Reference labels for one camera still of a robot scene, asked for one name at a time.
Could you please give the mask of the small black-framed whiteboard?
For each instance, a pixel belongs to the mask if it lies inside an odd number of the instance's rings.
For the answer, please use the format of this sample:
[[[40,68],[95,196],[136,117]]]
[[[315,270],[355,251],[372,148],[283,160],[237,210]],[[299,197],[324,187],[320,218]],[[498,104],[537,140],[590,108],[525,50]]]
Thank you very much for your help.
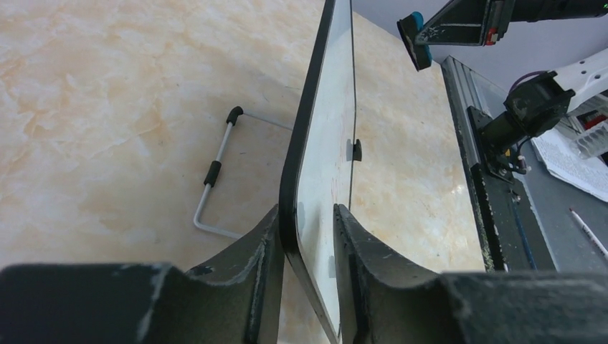
[[[356,77],[350,1],[326,1],[280,179],[279,233],[331,343],[341,341],[333,207],[351,202]]]

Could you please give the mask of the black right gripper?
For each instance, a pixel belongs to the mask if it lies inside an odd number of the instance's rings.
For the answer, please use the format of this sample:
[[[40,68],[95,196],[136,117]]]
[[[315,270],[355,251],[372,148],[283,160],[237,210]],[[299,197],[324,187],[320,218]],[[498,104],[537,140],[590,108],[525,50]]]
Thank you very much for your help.
[[[428,20],[416,11],[414,43],[494,45],[503,38],[511,22],[599,18],[607,14],[607,1],[600,0],[498,1],[498,5],[496,20],[492,19],[494,1],[448,1]]]

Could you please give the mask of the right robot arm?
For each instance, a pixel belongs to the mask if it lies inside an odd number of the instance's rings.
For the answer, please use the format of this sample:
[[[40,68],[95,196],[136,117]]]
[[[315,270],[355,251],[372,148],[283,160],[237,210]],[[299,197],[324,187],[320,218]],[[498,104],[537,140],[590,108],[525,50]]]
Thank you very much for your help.
[[[431,19],[415,11],[398,21],[402,41],[416,70],[432,64],[431,45],[491,46],[512,22],[599,18],[606,1],[448,1]],[[568,113],[607,90],[607,51],[565,67],[541,72],[509,91],[505,111],[478,128],[480,158],[495,176],[525,174],[520,155],[507,159],[513,145],[544,134]]]

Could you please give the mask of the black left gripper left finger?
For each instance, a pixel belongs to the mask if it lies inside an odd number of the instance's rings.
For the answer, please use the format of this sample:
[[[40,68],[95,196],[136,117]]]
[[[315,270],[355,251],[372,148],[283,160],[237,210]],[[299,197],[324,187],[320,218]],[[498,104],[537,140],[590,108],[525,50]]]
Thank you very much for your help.
[[[3,343],[276,343],[278,210],[207,261],[17,264],[1,271]]]

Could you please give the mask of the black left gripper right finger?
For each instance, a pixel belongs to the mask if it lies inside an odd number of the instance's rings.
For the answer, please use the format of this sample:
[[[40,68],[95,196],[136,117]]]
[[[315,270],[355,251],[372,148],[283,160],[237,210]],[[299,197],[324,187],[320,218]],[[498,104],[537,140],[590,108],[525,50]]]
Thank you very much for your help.
[[[607,276],[437,274],[333,207],[344,343],[605,343]]]

